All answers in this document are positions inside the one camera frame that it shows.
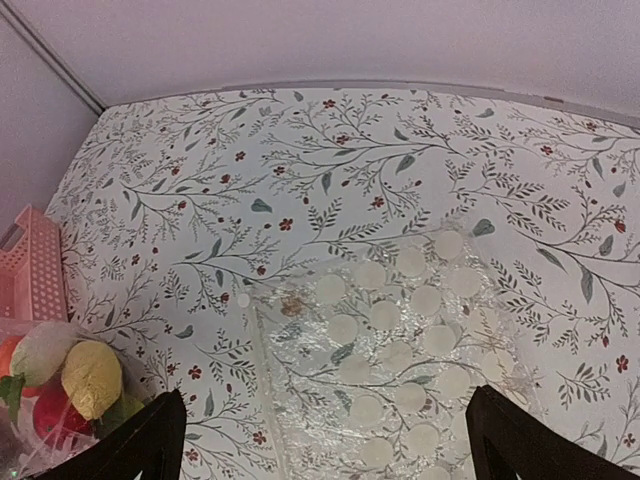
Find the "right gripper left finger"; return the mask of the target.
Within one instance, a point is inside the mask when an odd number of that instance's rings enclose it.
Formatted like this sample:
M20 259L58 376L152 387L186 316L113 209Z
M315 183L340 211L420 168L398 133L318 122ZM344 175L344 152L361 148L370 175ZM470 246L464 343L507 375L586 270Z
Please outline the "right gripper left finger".
M186 407L179 391L165 392L104 439L71 434L39 441L39 461L29 479L177 479L186 432Z

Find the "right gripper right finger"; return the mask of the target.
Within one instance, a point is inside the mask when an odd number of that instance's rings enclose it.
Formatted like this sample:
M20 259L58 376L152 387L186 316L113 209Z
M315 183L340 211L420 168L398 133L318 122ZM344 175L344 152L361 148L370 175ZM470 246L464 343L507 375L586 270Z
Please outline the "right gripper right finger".
M489 385L475 389L465 417L480 480L638 477L556 434Z

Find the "clear zip top bag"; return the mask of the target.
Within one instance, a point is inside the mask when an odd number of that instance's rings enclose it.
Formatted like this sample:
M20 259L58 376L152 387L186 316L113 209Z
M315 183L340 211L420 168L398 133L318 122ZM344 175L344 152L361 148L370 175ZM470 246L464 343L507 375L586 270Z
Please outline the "clear zip top bag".
M1 321L1 476L33 479L149 403L142 366L61 321Z

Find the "red apple toy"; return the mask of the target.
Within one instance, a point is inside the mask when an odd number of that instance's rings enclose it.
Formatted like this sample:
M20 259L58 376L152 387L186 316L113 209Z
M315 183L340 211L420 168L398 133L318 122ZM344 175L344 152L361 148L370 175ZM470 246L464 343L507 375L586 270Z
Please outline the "red apple toy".
M33 427L41 440L64 440L71 434L90 435L91 423L73 405L62 386L51 384L39 395L33 409Z

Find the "white garlic toy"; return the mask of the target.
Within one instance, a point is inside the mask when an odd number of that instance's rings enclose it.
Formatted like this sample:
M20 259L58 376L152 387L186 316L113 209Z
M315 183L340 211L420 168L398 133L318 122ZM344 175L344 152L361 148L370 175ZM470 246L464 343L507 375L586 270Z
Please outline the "white garlic toy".
M17 425L22 392L45 385L76 343L74 327L64 322L39 322L16 345L9 374L1 378L1 399Z

